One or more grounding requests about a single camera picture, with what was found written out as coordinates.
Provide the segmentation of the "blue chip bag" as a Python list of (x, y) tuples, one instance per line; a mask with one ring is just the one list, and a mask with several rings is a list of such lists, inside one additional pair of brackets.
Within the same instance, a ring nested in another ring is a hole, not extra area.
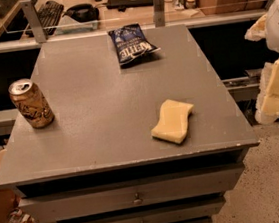
[(120, 65), (127, 65), (145, 54), (151, 54), (159, 50), (157, 46), (152, 45), (146, 39), (137, 23), (110, 30), (107, 34), (114, 43)]

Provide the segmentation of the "yellow sponge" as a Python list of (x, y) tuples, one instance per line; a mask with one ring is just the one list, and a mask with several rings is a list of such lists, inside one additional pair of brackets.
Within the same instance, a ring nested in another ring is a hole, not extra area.
[(151, 136), (172, 143), (180, 144), (188, 131), (189, 115), (193, 104), (167, 99), (160, 107), (158, 124), (151, 130)]

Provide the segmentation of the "grey drawer cabinet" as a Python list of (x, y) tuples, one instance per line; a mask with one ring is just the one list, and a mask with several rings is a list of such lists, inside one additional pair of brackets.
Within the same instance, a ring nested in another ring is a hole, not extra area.
[[(254, 131), (188, 29), (152, 28), (146, 38), (159, 50), (128, 69), (105, 35), (42, 45), (32, 80), (56, 117), (43, 129), (16, 120), (0, 165), (0, 190), (15, 191), (21, 202), (243, 163), (257, 143)], [(151, 136), (167, 99), (194, 105), (180, 144)], [(226, 191), (48, 223), (90, 222)]]

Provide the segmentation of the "gold soda can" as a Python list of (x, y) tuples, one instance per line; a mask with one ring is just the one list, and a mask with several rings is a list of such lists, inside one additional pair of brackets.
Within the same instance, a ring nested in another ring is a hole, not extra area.
[(33, 81), (17, 80), (9, 86), (8, 92), (14, 106), (33, 128), (46, 127), (54, 120), (47, 99)]

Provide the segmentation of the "middle grey drawer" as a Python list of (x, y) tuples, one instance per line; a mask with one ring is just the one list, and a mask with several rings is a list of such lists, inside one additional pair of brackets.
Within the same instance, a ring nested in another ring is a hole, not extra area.
[(214, 215), (220, 211), (225, 198), (217, 196), (214, 199), (190, 199), (178, 204), (162, 204), (158, 208), (147, 208), (127, 214), (103, 216), (100, 219), (84, 223), (172, 223), (199, 217)]

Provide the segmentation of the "black closed laptop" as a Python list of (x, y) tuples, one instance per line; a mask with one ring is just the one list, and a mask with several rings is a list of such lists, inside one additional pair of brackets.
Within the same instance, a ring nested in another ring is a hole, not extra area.
[(108, 9), (116, 9), (119, 7), (143, 7), (153, 5), (153, 0), (107, 0), (106, 7)]

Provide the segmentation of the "black headphones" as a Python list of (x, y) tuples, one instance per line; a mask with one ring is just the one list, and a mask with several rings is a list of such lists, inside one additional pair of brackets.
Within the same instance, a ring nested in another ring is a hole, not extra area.
[(90, 22), (93, 20), (98, 20), (99, 9), (94, 7), (92, 4), (74, 5), (67, 9), (65, 15), (71, 17), (79, 23)]

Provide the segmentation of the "black keyboard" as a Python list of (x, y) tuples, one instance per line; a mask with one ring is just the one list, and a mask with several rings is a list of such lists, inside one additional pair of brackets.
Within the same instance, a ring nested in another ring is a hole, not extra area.
[[(63, 14), (63, 9), (64, 5), (52, 0), (47, 0), (47, 2), (41, 5), (39, 10), (37, 10), (37, 15), (41, 21), (42, 28), (45, 30), (47, 35), (54, 34)], [(33, 37), (29, 24), (25, 30), (26, 36)]]

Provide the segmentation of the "top grey drawer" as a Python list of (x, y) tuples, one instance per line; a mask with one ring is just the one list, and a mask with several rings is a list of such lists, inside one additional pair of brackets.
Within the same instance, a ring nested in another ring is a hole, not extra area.
[(41, 223), (93, 216), (232, 190), (244, 164), (189, 170), (23, 199), (20, 207)]

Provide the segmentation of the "yellow foam block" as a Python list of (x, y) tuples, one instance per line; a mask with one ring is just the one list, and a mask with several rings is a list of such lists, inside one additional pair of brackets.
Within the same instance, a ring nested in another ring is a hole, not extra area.
[(279, 118), (279, 58), (266, 63), (260, 76), (255, 119), (260, 124), (271, 124)]

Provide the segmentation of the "right metal bracket post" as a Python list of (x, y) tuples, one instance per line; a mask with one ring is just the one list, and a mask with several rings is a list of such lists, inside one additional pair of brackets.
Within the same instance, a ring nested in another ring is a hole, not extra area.
[(166, 24), (165, 22), (165, 1), (164, 0), (153, 0), (154, 5), (154, 19), (156, 27), (161, 27)]

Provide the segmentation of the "metal bracket post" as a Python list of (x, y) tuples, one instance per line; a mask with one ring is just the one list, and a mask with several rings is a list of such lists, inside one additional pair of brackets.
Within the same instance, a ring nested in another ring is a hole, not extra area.
[(165, 22), (165, 1), (164, 0), (153, 0), (154, 5), (154, 19), (156, 27), (161, 27), (166, 24)]
[(29, 22), (30, 30), (37, 43), (45, 43), (48, 39), (47, 33), (42, 28), (41, 21), (37, 15), (37, 11), (31, 0), (21, 0), (19, 3), (25, 13), (26, 19)]

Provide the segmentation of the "left metal bracket post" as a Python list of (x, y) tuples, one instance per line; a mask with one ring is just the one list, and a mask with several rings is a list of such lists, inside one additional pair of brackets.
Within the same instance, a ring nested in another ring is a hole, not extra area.
[(47, 33), (42, 28), (41, 21), (37, 15), (37, 11), (31, 0), (21, 0), (19, 3), (25, 13), (26, 19), (29, 22), (30, 30), (37, 43), (45, 43), (48, 39)]

